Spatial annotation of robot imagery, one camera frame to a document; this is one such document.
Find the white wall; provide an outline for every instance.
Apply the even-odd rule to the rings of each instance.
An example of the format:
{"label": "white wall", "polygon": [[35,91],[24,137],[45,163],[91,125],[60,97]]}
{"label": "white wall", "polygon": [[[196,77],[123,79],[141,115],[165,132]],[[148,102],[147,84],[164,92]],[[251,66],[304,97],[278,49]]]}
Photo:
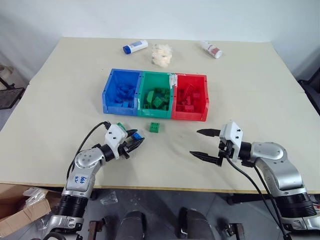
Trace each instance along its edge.
{"label": "white wall", "polygon": [[61,36],[272,41],[308,78],[320,63],[319,14],[319,0],[0,0],[0,63],[30,80]]}

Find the table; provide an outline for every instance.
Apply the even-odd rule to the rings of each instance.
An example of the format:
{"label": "table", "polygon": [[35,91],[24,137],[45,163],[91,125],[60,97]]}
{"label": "table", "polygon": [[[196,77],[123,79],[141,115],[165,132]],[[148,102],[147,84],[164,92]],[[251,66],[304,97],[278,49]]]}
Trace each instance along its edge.
{"label": "table", "polygon": [[[96,188],[256,193],[227,161],[218,167],[189,153],[216,156],[219,139],[196,131],[235,121],[244,141],[284,146],[309,192],[320,193],[320,118],[271,43],[214,41],[223,56],[213,59],[196,41],[150,39],[150,45],[168,43],[173,48],[171,64],[163,69],[151,64],[151,47],[125,55],[122,46],[134,41],[60,40],[0,132],[0,183],[63,186],[83,138],[108,120],[139,129],[145,141],[129,159],[110,161],[100,169]],[[206,74],[207,121],[103,114],[102,91],[112,68]],[[160,123],[160,133],[148,131],[150,122]],[[103,144],[105,132],[99,128],[84,148]],[[259,182],[253,169],[241,168]]]}

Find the white tube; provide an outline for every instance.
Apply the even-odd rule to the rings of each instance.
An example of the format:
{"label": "white tube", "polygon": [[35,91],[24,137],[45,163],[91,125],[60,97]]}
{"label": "white tube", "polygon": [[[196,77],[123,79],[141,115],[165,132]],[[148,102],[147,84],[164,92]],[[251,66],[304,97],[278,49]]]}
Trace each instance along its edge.
{"label": "white tube", "polygon": [[208,41],[201,41],[201,47],[215,59],[220,58],[222,55],[222,51]]}
{"label": "white tube", "polygon": [[146,40],[140,40],[130,43],[129,45],[125,45],[123,47],[123,51],[125,54],[131,54],[141,49],[145,49],[146,47],[148,47],[148,42]]}

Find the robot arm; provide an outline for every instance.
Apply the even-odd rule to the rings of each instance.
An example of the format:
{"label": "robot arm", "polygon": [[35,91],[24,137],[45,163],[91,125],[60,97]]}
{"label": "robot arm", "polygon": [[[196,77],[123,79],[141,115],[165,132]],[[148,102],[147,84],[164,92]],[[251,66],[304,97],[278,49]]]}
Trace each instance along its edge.
{"label": "robot arm", "polygon": [[106,124],[106,128],[104,145],[98,144],[75,156],[74,167],[62,191],[58,210],[50,218],[43,240],[82,240],[77,231],[82,229],[83,215],[95,185],[96,173],[112,159],[119,159],[121,155],[129,158],[128,153],[144,140],[125,141],[137,130],[125,131],[117,124],[110,123]]}
{"label": "robot arm", "polygon": [[218,166],[226,157],[233,162],[240,159],[243,166],[257,166],[261,170],[286,230],[320,230],[320,215],[316,213],[299,171],[288,160],[282,146],[274,142],[242,142],[243,132],[234,122],[222,126],[221,131],[201,129],[197,132],[220,137],[218,157],[191,151],[197,158]]}

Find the blue cap on tube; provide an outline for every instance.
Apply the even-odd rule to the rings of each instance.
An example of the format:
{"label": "blue cap on tube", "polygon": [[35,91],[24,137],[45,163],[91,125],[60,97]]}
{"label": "blue cap on tube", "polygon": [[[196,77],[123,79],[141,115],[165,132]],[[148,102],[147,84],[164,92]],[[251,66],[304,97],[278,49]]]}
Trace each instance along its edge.
{"label": "blue cap on tube", "polygon": [[125,54],[130,54],[131,53],[130,47],[128,45],[123,47],[123,51],[125,52]]}

